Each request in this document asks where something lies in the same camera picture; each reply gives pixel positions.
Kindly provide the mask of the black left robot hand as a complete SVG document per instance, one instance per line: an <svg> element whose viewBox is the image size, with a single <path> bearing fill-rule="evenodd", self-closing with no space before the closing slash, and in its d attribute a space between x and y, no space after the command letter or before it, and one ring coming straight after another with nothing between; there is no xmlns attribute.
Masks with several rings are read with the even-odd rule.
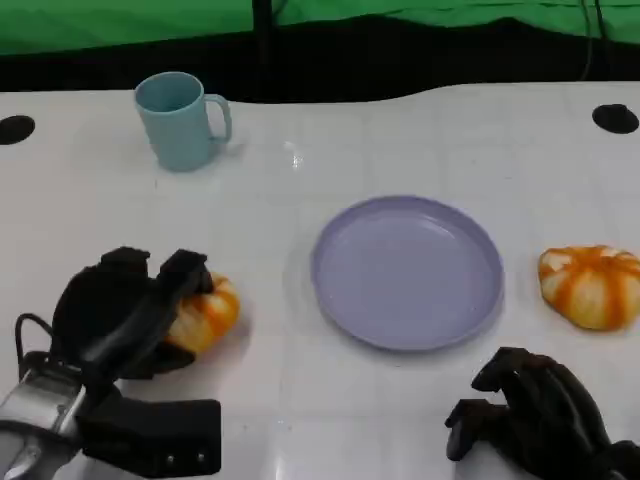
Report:
<svg viewBox="0 0 640 480"><path fill-rule="evenodd" d="M182 300L213 292L204 254L179 249L148 273L149 252L123 246L77 273L52 320L51 354L75 367L87 390L150 380L191 365L196 355L169 341Z"/></svg>

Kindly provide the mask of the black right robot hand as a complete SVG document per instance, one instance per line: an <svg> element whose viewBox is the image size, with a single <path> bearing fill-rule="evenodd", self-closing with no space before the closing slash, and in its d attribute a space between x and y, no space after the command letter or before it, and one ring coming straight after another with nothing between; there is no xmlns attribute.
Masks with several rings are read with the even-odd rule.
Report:
<svg viewBox="0 0 640 480"><path fill-rule="evenodd" d="M500 392L506 403L458 401L445 420L451 461L462 460L484 442L540 479L571 479L584 475L590 462L612 446L588 390L549 356L501 347L471 387Z"/></svg>

